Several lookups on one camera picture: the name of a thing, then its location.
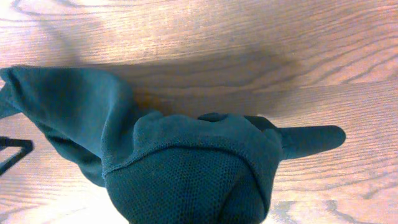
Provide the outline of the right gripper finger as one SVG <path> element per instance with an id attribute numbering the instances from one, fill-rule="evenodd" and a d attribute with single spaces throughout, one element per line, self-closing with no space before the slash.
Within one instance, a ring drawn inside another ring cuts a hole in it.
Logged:
<path id="1" fill-rule="evenodd" d="M 21 159 L 30 154 L 34 150 L 34 143 L 32 140 L 26 139 L 11 139 L 6 136 L 1 136 L 1 151 L 9 147 L 18 147 L 19 151 L 11 157 L 1 162 L 1 175 L 5 174 L 11 167 L 16 165 Z"/>

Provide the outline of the black t-shirt with white logo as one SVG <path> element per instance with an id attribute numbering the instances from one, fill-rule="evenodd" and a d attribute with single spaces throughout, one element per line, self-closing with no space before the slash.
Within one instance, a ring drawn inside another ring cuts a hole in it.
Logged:
<path id="1" fill-rule="evenodd" d="M 130 223 L 263 222 L 279 162 L 346 138 L 337 126 L 142 110 L 129 84 L 91 68 L 10 67 L 1 78 L 1 117 L 27 116 Z"/>

